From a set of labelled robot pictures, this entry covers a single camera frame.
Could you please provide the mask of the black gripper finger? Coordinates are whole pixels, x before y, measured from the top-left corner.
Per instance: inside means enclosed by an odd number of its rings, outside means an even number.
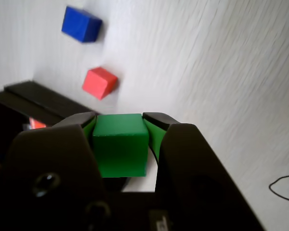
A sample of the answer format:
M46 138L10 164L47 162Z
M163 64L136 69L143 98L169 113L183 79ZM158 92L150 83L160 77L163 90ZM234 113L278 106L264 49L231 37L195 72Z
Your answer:
M0 168L0 231L104 231L106 191L87 134L95 114L21 132Z
M164 131L155 191L176 231L261 231L263 226L196 125L164 113L143 119Z

